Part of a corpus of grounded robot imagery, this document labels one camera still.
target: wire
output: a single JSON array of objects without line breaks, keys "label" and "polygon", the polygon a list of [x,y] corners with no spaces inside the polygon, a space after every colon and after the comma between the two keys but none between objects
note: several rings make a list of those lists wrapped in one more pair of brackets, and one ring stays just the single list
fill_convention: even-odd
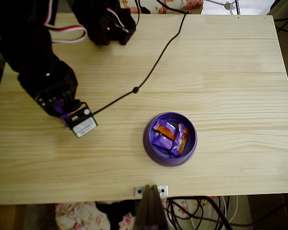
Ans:
[{"label": "wire", "polygon": [[219,198],[219,209],[221,209],[221,198],[220,198],[220,196],[219,196],[218,198]]},{"label": "wire", "polygon": [[175,230],[177,230],[176,226],[174,227],[174,223],[171,221],[171,218],[169,217],[169,213],[170,213],[170,211],[169,211],[169,205],[170,205],[170,202],[168,202],[168,208],[167,208],[168,220],[169,220],[169,222],[170,222],[170,225],[171,225]]},{"label": "wire", "polygon": [[[171,199],[198,199],[198,198],[202,198],[204,196],[194,196],[194,197],[187,197],[187,196],[179,196],[179,197],[172,197]],[[210,202],[212,204],[213,207],[216,206],[216,204],[214,203],[214,201]],[[195,215],[192,215],[191,213],[189,213],[187,210],[185,210],[181,205],[173,202],[177,207],[179,207],[181,210],[183,210],[189,217],[195,218],[195,219],[202,219],[205,221],[210,221],[210,222],[214,222],[214,223],[224,223],[224,221],[222,220],[222,217],[224,217],[224,215],[222,214],[221,217],[221,221],[215,220],[215,219],[210,219],[210,218],[202,218],[202,217],[197,217]],[[288,201],[283,203],[282,205],[278,206],[277,208],[273,209],[272,211],[270,211],[269,213],[267,213],[266,215],[264,215],[263,217],[261,217],[260,219],[258,219],[257,221],[250,223],[250,224],[235,224],[235,223],[229,223],[230,226],[234,226],[234,227],[240,227],[240,228],[244,228],[244,227],[252,227],[255,226],[257,224],[260,224],[261,222],[263,222],[267,217],[269,217],[270,215],[276,213],[277,211],[279,211],[280,209],[282,209],[283,207],[288,205]]]},{"label": "wire", "polygon": [[276,29],[278,29],[278,30],[281,30],[281,31],[284,31],[284,32],[287,32],[288,33],[288,30],[286,30],[286,29],[283,29],[283,28],[279,28],[279,27],[275,27]]},{"label": "wire", "polygon": [[282,18],[282,19],[274,19],[274,22],[281,22],[281,21],[286,21],[286,20],[288,20],[288,17]]},{"label": "wire", "polygon": [[170,8],[166,4],[161,2],[160,0],[156,0],[156,1],[159,2],[159,4],[161,4],[163,7],[167,8],[168,10],[175,11],[175,12],[178,12],[178,13],[183,13],[183,14],[189,14],[189,12],[187,12],[187,11],[181,11],[181,10],[177,10],[177,9],[174,9],[174,8]]},{"label": "wire", "polygon": [[224,199],[224,197],[223,196],[221,196],[221,198],[222,198],[222,200],[223,200],[223,204],[224,204],[224,216],[226,217],[226,215],[227,215],[227,208],[226,208],[226,203],[225,203],[225,199]]},{"label": "wire", "polygon": [[287,24],[288,24],[288,21],[285,22],[285,24],[282,25],[281,29],[283,29]]},{"label": "wire", "polygon": [[175,226],[176,226],[176,224],[178,225],[178,227],[180,228],[180,230],[182,230],[182,228],[181,228],[181,226],[180,226],[180,224],[178,223],[178,221],[177,221],[177,216],[175,215],[175,211],[174,211],[174,206],[173,206],[173,202],[171,202],[171,209],[172,209],[172,220],[174,220],[173,222],[174,222],[174,224],[175,224]]},{"label": "wire", "polygon": [[[218,208],[218,206],[215,204],[215,202],[210,197],[205,196],[205,195],[199,195],[199,196],[193,196],[193,197],[178,196],[178,197],[168,198],[168,200],[173,200],[173,199],[193,199],[193,200],[203,199],[203,200],[207,200],[212,205],[214,210],[220,215],[221,221],[219,221],[219,222],[223,223],[227,230],[232,230],[232,228],[231,228],[230,224],[228,223],[227,219],[225,218],[225,216],[223,215],[221,210]],[[187,210],[185,210],[181,205],[177,204],[175,201],[172,201],[172,202],[173,202],[173,204],[175,204],[177,207],[179,207],[181,210],[183,210],[187,215],[189,215],[192,218],[202,219],[202,220],[209,220],[209,221],[218,223],[218,221],[214,220],[214,219],[209,219],[209,218],[204,218],[204,217],[197,217],[195,215],[192,215]]]},{"label": "wire", "polygon": [[140,8],[139,8],[139,4],[138,4],[138,1],[137,0],[134,0],[135,2],[135,5],[136,5],[136,8],[138,9],[138,21],[137,23],[135,24],[135,27],[138,25],[139,21],[140,21]]},{"label": "wire", "polygon": [[[188,211],[190,211],[188,202],[187,202],[187,200],[185,200],[185,201],[186,201],[186,204],[187,204]],[[190,219],[191,219],[191,224],[192,224],[192,226],[193,226],[193,228],[194,228],[194,230],[195,230],[195,225],[194,225],[194,223],[193,223],[193,220],[192,220],[192,218],[190,218]]]},{"label": "wire", "polygon": [[49,0],[48,2],[48,12],[47,12],[47,17],[44,21],[44,24],[48,24],[52,15],[52,0]]},{"label": "wire", "polygon": [[121,27],[120,27],[120,26],[119,26],[119,27],[120,27],[122,30],[124,30],[124,31],[126,31],[126,32],[128,33],[129,30],[126,29],[125,25],[121,22],[119,16],[115,13],[115,11],[112,10],[110,7],[107,8],[107,11],[109,11],[110,13],[112,13],[112,14],[116,17],[117,21],[118,21],[119,24],[121,25]]},{"label": "wire", "polygon": [[107,104],[106,106],[102,107],[101,109],[95,111],[92,113],[92,115],[96,115],[98,113],[100,113],[101,111],[103,111],[104,109],[108,108],[109,106],[113,105],[114,103],[118,102],[119,100],[123,99],[124,97],[128,96],[129,94],[131,93],[137,93],[139,91],[139,89],[144,85],[144,83],[148,80],[148,78],[150,77],[150,75],[152,74],[152,72],[154,71],[155,67],[157,66],[159,60],[161,59],[162,55],[164,54],[165,50],[167,49],[168,45],[180,34],[180,31],[181,31],[181,28],[182,28],[182,25],[183,25],[183,22],[184,22],[184,19],[186,17],[186,14],[184,14],[182,20],[181,20],[181,23],[180,23],[180,27],[179,27],[179,30],[177,32],[177,34],[175,36],[173,36],[169,42],[167,43],[167,45],[164,47],[163,51],[161,52],[158,60],[155,62],[153,68],[150,70],[149,74],[147,75],[147,77],[144,79],[144,81],[138,86],[138,87],[134,87],[134,89],[128,93],[126,93],[125,95],[119,97],[118,99],[112,101],[111,103]]},{"label": "wire", "polygon": [[[202,200],[200,200],[200,201],[197,200],[199,206],[201,207],[201,210],[202,210],[202,218],[203,218],[203,217],[204,217],[204,209],[203,209],[203,206],[202,206],[202,204],[201,204],[201,201],[202,201]],[[202,223],[202,219],[200,219],[200,222],[198,223],[198,225],[197,225],[197,227],[196,227],[195,230],[198,230],[198,229],[199,229],[201,223]]]},{"label": "wire", "polygon": [[237,15],[240,15],[239,0],[235,0],[235,3],[236,3]]},{"label": "wire", "polygon": [[238,211],[238,196],[236,196],[236,210],[235,210],[234,215],[232,215],[232,217],[230,218],[229,223],[234,219],[234,217],[237,214],[237,211]]},{"label": "wire", "polygon": [[67,26],[63,28],[53,28],[53,27],[46,26],[46,28],[54,32],[58,32],[58,33],[66,33],[66,32],[71,32],[71,31],[83,30],[83,34],[81,35],[81,37],[75,40],[51,40],[53,43],[77,43],[77,42],[81,42],[87,37],[87,30],[83,26],[80,26],[80,25],[72,25],[72,26]]},{"label": "wire", "polygon": [[[229,207],[229,197],[228,197],[228,200],[227,200],[227,205],[225,203],[225,198],[223,196],[221,196],[222,200],[223,200],[223,204],[224,204],[224,216],[226,217],[227,216],[227,211],[228,211],[228,207]],[[221,230],[223,229],[223,224],[220,224],[220,226],[218,227],[217,230]]]}]

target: bowl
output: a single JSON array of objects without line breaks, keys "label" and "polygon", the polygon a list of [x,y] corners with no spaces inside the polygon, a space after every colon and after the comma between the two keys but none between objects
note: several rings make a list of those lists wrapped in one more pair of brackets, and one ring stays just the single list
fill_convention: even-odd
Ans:
[{"label": "bowl", "polygon": [[[152,140],[155,138],[155,133],[157,132],[153,129],[153,126],[159,119],[166,120],[167,122],[171,123],[177,130],[178,123],[183,123],[189,129],[187,142],[180,157],[171,158],[169,155],[169,150],[161,149],[160,147],[152,144]],[[144,131],[143,142],[144,148],[151,159],[161,165],[173,167],[185,163],[194,154],[197,145],[197,134],[192,122],[184,115],[174,112],[167,112],[155,116],[148,123]]]}]

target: floor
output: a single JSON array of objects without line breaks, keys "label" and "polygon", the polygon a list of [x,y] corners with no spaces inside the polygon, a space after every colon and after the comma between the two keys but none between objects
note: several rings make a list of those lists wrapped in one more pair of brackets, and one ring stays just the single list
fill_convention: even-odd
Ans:
[{"label": "floor", "polygon": [[[218,2],[226,3],[225,0],[219,0]],[[267,14],[270,10],[271,4],[274,0],[240,0],[240,12],[241,14]],[[65,1],[60,1],[60,11],[69,12],[70,9]],[[233,14],[236,14],[236,9],[232,9]],[[204,0],[204,9],[202,14],[230,14],[229,10],[226,10],[223,6]],[[288,33],[280,32],[278,33],[279,42],[284,56],[284,61],[288,71]],[[238,212],[232,222],[236,223],[250,223],[253,219],[256,220],[262,213],[267,213],[272,209],[275,203],[271,204],[271,196],[274,200],[278,199],[279,195],[257,195],[257,196],[239,196],[239,206]],[[229,206],[228,217],[231,217],[235,211],[236,201],[234,196],[231,198],[231,203]],[[205,217],[216,218],[215,212],[212,211],[212,207],[207,205],[204,207]],[[276,217],[267,221],[266,224],[257,226],[254,229],[266,229],[266,230],[276,230],[276,229],[286,229],[284,225],[280,225],[284,219],[284,212],[279,213]],[[184,229],[193,229],[190,221],[185,221],[183,223]],[[202,222],[200,229],[214,229],[214,224],[210,222]],[[30,205],[28,207],[26,220],[25,220],[25,230],[56,230],[56,224],[54,220],[54,205]]]}]

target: purple candy wrapper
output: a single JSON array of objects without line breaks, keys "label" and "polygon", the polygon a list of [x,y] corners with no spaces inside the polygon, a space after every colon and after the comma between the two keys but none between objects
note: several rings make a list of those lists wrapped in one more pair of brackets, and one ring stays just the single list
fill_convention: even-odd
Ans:
[{"label": "purple candy wrapper", "polygon": [[179,123],[178,132],[174,140],[173,148],[171,150],[171,153],[175,156],[180,157],[182,155],[184,146],[187,142],[188,133],[189,130],[186,128],[186,126],[182,123]]},{"label": "purple candy wrapper", "polygon": [[165,120],[158,120],[153,127],[154,130],[159,131],[161,134],[169,138],[170,140],[175,140],[175,135],[177,129]]},{"label": "purple candy wrapper", "polygon": [[166,150],[171,150],[173,141],[166,138],[162,134],[156,133],[156,137],[153,139],[152,144]]}]

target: wooden table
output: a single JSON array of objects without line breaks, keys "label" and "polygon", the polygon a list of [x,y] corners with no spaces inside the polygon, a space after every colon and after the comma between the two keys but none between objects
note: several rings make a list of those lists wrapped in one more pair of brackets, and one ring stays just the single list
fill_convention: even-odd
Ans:
[{"label": "wooden table", "polygon": [[[76,97],[95,111],[142,82],[181,19],[141,15],[126,46],[86,39],[53,49],[76,73]],[[71,14],[57,21],[76,23]],[[145,184],[168,185],[170,196],[288,193],[288,80],[271,16],[187,15],[139,93],[97,114],[98,127],[80,139],[16,77],[7,65],[0,204],[132,199]],[[198,132],[194,156],[179,167],[155,163],[143,148],[145,125],[165,111]]]}]

